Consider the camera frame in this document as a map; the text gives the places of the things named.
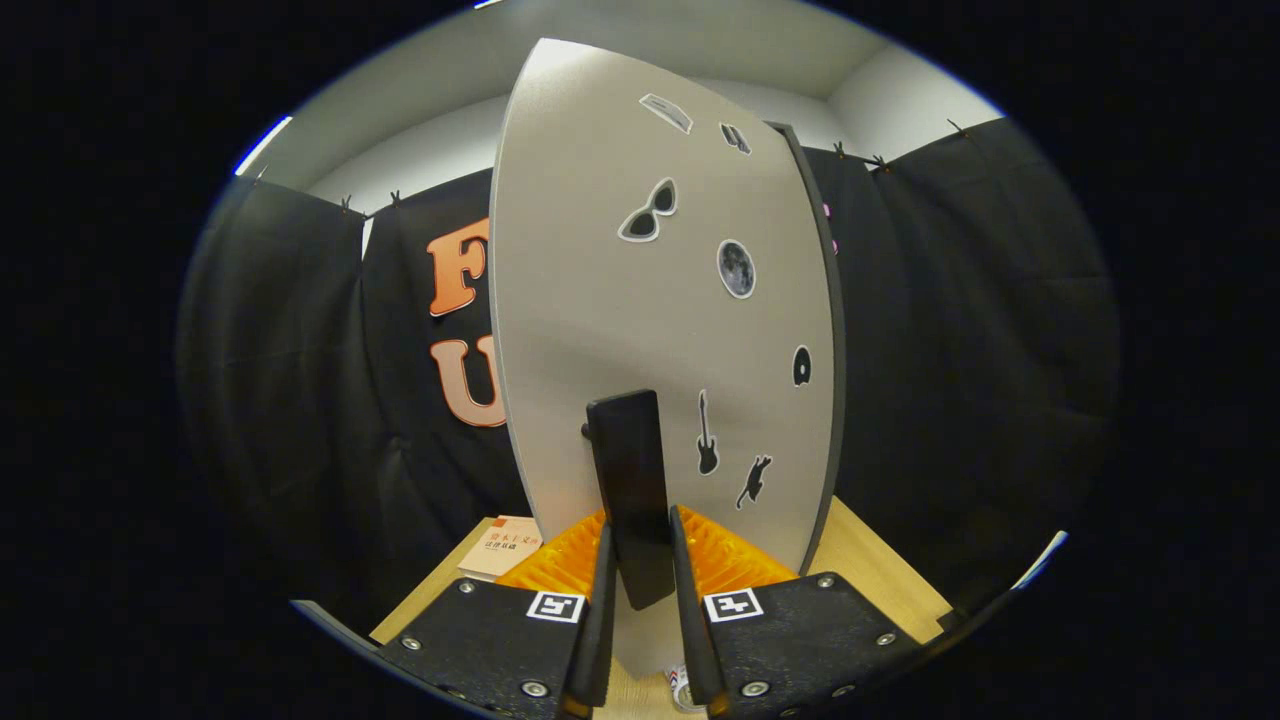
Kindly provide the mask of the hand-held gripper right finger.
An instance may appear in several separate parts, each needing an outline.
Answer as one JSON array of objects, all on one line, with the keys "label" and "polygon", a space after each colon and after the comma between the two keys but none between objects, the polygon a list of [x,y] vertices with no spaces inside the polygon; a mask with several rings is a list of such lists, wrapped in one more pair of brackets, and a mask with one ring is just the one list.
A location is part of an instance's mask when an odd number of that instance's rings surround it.
[{"label": "hand-held gripper right finger", "polygon": [[694,511],[669,509],[684,661],[709,719],[819,719],[905,674],[925,644],[835,571],[704,592]]}]

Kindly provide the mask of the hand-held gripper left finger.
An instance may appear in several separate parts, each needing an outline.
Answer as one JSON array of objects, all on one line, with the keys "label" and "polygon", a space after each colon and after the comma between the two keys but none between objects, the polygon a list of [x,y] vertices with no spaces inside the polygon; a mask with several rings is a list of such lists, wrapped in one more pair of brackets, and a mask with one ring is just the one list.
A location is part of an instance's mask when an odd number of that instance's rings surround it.
[{"label": "hand-held gripper left finger", "polygon": [[596,511],[492,582],[461,577],[378,656],[485,719],[589,719],[605,703],[613,533]]}]

